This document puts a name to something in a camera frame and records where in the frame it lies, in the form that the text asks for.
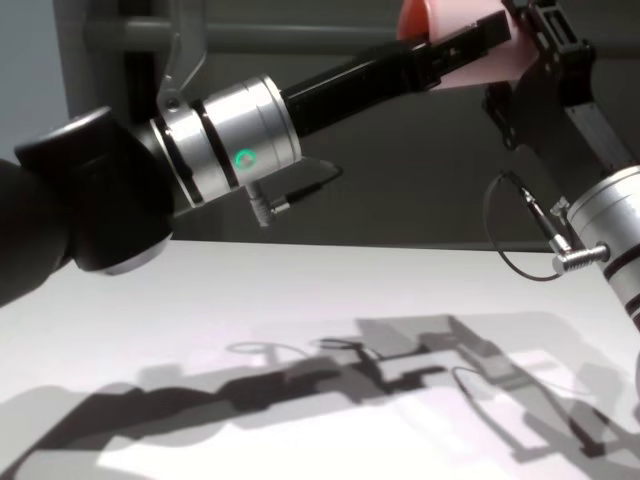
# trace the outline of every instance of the robotic arm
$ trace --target robotic arm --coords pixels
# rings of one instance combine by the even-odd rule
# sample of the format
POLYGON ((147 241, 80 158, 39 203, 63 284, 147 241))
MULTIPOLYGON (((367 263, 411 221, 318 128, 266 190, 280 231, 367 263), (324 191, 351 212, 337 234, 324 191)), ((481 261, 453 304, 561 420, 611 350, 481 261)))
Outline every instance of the robotic arm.
MULTIPOLYGON (((585 249, 552 243, 558 269, 599 261, 637 320, 640 167, 593 100, 594 49, 577 39, 555 0, 503 3, 538 58, 515 89, 492 84, 485 108, 508 148, 534 149, 571 206, 568 218, 585 249)), ((437 87, 512 33, 499 11, 435 42, 422 34, 374 48, 284 91, 261 77, 191 105, 169 99, 162 116, 133 130, 101 109, 18 147, 22 168, 0 163, 0 222, 7 232, 0 237, 0 305, 37 288, 70 259, 85 271, 132 270, 162 250, 172 218, 238 188, 247 189, 268 223, 294 199, 272 204, 258 182, 301 159, 299 138, 387 99, 437 87)))
POLYGON ((169 95, 162 116, 133 130, 103 108, 17 147, 21 168, 0 164, 0 305, 70 259, 88 272, 135 269, 162 251, 174 217, 238 188, 273 215, 282 205, 258 182, 302 158, 300 137, 429 90, 509 38, 498 12, 435 43, 373 48, 285 91, 260 77, 193 104, 169 95))

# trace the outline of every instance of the metal pipe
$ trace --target metal pipe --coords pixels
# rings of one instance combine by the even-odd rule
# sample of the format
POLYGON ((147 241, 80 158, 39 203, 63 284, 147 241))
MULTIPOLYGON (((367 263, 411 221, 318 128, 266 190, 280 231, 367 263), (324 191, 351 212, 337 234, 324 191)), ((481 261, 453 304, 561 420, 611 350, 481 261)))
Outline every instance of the metal pipe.
MULTIPOLYGON (((207 24, 209 51, 223 53, 352 55, 394 37, 387 27, 207 24)), ((96 20, 87 23, 85 41, 93 50, 167 51, 171 25, 155 17, 96 20)))

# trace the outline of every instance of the white table surface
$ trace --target white table surface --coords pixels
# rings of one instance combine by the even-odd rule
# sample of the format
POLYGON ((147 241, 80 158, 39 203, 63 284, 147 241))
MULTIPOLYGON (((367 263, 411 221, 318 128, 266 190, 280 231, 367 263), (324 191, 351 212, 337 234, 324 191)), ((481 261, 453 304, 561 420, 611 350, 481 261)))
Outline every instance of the white table surface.
POLYGON ((595 268, 535 284, 493 253, 173 242, 0 310, 0 471, 637 479, 639 350, 595 268))

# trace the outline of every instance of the wire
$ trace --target wire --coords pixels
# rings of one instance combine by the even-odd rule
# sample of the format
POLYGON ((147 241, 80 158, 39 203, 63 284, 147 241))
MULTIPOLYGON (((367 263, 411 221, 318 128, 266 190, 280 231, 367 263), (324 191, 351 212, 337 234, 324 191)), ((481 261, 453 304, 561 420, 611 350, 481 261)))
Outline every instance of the wire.
MULTIPOLYGON (((460 377, 460 375, 458 374, 458 372, 469 372, 469 373, 473 373, 475 375, 478 375, 480 378, 484 379, 486 382, 490 383, 489 380, 487 379, 486 376, 484 376, 481 372, 479 372, 478 370, 474 370, 472 368, 467 368, 467 367, 453 367, 451 369, 451 375, 454 377, 455 382, 458 384, 458 386, 462 385, 462 389, 465 390, 467 393, 469 392, 469 390, 467 389, 467 387, 464 386, 464 382, 462 381, 462 377, 460 377)), ((523 371, 525 372, 525 374, 527 376, 529 376, 529 378, 531 379, 531 381, 538 383, 540 388, 542 387, 549 387, 552 388, 554 390, 560 390, 566 393, 570 393, 572 395, 575 395, 577 397, 593 397, 593 393, 591 392, 584 392, 581 390, 574 390, 572 388, 568 388, 568 387, 563 387, 562 385, 558 385, 557 383, 552 383, 552 382, 548 382, 546 380, 541 380, 540 378, 532 375, 531 373, 527 372, 526 370, 523 369, 523 371)))
POLYGON ((560 275, 558 274, 551 275, 549 277, 536 277, 534 275, 530 275, 522 271, 521 269, 519 269, 511 260, 509 260, 504 250, 500 247, 497 240, 493 236, 493 233, 491 232, 491 228, 489 225, 489 214, 491 212, 491 205, 493 203, 493 198, 495 196, 496 189, 498 188, 498 186, 503 180, 505 179, 511 180, 512 176, 514 176, 512 172, 503 172, 500 175, 498 175, 495 179, 493 179, 493 181, 489 184, 489 187, 487 188, 487 191, 484 194, 484 201, 482 203, 482 220, 484 224, 484 231, 487 237, 489 238, 491 245, 493 245, 493 248, 496 250, 498 255, 500 255, 500 258, 502 258, 504 263, 506 263, 507 266, 511 268, 511 270, 516 272, 518 275, 526 278, 527 280, 531 280, 533 282, 551 282, 553 280, 557 280, 558 278, 560 278, 560 275))
POLYGON ((369 353, 370 356, 374 357, 377 360, 383 361, 386 360, 384 355, 380 352, 374 350, 373 348, 367 347, 364 343, 361 342, 353 342, 349 340, 343 340, 340 338, 322 338, 315 343, 318 347, 323 350, 352 350, 352 351, 363 351, 369 353))
POLYGON ((569 223, 569 217, 567 217, 566 211, 560 214, 560 223, 562 223, 562 226, 567 231, 567 236, 569 237, 569 245, 571 245, 571 248, 574 250, 580 248, 578 245, 580 241, 578 240, 573 227, 569 223))
POLYGON ((451 369, 451 376, 453 377, 453 381, 456 382, 456 384, 458 385, 458 388, 460 389, 460 391, 464 394, 465 397, 467 397, 470 401, 475 402, 475 398, 473 398, 473 395, 471 394, 471 392, 469 391, 469 389, 466 387, 466 385, 464 384, 464 382, 462 381, 462 377, 460 377, 460 374, 458 372, 470 372, 470 373, 474 373, 476 375, 478 375, 480 378, 483 378, 485 381, 487 381, 487 379, 485 378, 484 375, 482 375, 482 373, 478 372, 477 370, 473 370, 471 368, 467 368, 467 367, 453 367, 451 369))
POLYGON ((339 167, 338 165, 328 162, 326 160, 318 160, 318 159, 313 159, 315 162, 319 163, 320 165, 322 165, 323 167, 333 170, 334 173, 329 176, 328 178, 325 178, 324 180, 320 180, 317 182, 313 182, 305 187, 299 188, 297 190, 294 190, 292 192, 287 193, 284 198, 286 199, 286 201, 289 203, 289 205, 293 205, 295 203, 301 202, 302 200, 310 197, 311 195, 313 195, 314 193, 317 193, 318 191, 320 191, 323 187, 325 187, 326 185, 328 185, 329 183, 333 182, 334 180, 337 180, 338 178, 340 178, 343 174, 344 174, 344 170, 339 167))

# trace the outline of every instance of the gray wall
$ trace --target gray wall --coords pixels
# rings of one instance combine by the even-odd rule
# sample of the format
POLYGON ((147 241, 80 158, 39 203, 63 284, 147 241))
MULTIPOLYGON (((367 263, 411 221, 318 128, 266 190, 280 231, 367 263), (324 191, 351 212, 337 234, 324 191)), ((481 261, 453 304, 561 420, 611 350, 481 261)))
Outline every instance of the gray wall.
MULTIPOLYGON (((578 31, 596 42, 640 43, 638 3, 565 0, 563 5, 578 31)), ((211 15, 222 21, 393 26, 400 6, 399 1, 383 0, 249 0, 242 2, 241 12, 236 4, 211 2, 211 15)), ((263 72, 283 88, 344 60, 211 55, 191 94, 206 96, 263 72)), ((594 80, 602 107, 636 153, 639 82, 640 63, 635 61, 602 61, 594 80)), ((178 237, 346 245, 484 244, 480 202, 500 168, 516 169, 548 206, 558 192, 532 154, 512 155, 503 149, 481 111, 482 95, 483 88, 477 87, 405 97, 322 131, 306 139, 303 150, 343 166, 343 179, 285 213, 269 230, 256 225, 244 193, 238 192, 178 221, 178 237)), ((265 186, 277 195, 322 174, 300 165, 265 186)), ((514 196, 505 192, 502 198, 500 236, 515 242, 539 240, 514 196)))
POLYGON ((52 2, 2 0, 0 5, 0 157, 51 125, 67 104, 52 2))

